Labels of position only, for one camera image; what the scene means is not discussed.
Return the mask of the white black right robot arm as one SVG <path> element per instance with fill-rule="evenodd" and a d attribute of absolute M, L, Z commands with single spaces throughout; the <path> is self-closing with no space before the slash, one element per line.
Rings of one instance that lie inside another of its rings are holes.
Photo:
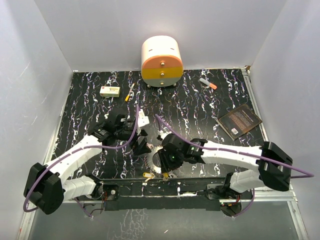
<path fill-rule="evenodd" d="M 161 149 L 157 152 L 162 173 L 168 173 L 190 164 L 226 164 L 244 168 L 231 172 L 224 184 L 215 189 L 216 195 L 235 198 L 245 191 L 268 187 L 286 192 L 290 188 L 293 160 L 275 143 L 265 141 L 261 146 L 232 146 L 206 139 L 194 138 L 190 142 L 173 133 L 160 133 Z"/>

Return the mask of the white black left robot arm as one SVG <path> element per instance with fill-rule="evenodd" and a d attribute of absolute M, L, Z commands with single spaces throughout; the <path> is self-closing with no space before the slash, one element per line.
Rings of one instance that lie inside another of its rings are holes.
<path fill-rule="evenodd" d="M 93 126 L 76 145 L 56 159 L 34 164 L 27 177 L 23 195 L 23 210 L 31 212 L 28 203 L 50 215 L 68 200 L 86 196 L 92 200 L 103 198 L 103 181 L 92 175 L 70 179 L 72 173 L 104 150 L 131 148 L 136 156 L 150 153 L 147 133 L 150 123 L 142 110 L 133 121 L 121 112 L 111 112 L 106 119 Z"/>

